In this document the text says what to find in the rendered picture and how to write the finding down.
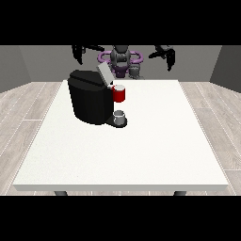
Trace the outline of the pale grey machine lid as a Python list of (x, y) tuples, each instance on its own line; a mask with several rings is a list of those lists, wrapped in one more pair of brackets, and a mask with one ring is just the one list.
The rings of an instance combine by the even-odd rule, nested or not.
[(113, 80), (114, 76), (110, 71), (106, 62), (103, 62), (97, 66), (99, 74), (102, 76), (104, 83), (108, 86)]

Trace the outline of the small grey cup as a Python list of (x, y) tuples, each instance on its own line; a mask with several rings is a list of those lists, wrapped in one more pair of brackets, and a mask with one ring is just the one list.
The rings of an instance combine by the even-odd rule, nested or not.
[(125, 114), (122, 110), (116, 110), (113, 113), (114, 123), (117, 125), (122, 125), (125, 122)]

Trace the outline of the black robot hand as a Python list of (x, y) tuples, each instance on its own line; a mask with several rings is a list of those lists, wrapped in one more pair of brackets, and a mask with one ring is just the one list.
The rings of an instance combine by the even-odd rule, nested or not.
[(161, 57), (167, 61), (168, 71), (175, 64), (175, 50), (170, 45), (155, 45), (155, 52), (149, 54), (149, 58)]
[(77, 62), (82, 65), (82, 55), (86, 52), (87, 49), (94, 51), (104, 51), (104, 47), (98, 45), (73, 45), (72, 46), (72, 54), (73, 57), (77, 60)]

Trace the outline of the red pod holder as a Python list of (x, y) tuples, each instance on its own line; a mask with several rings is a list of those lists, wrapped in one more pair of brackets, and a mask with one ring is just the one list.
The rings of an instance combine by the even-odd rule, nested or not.
[(113, 101), (116, 103), (121, 103), (125, 100), (125, 86), (115, 85), (112, 88), (113, 92)]

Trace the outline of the black coffee machine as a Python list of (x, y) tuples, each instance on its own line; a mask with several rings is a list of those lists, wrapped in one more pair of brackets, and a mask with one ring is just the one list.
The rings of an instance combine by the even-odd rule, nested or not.
[(104, 83), (98, 72), (78, 71), (70, 73), (68, 86), (72, 100), (72, 108), (76, 118), (95, 125), (109, 124), (116, 128), (127, 125), (127, 119), (122, 125), (114, 123), (114, 101), (112, 88), (115, 86)]

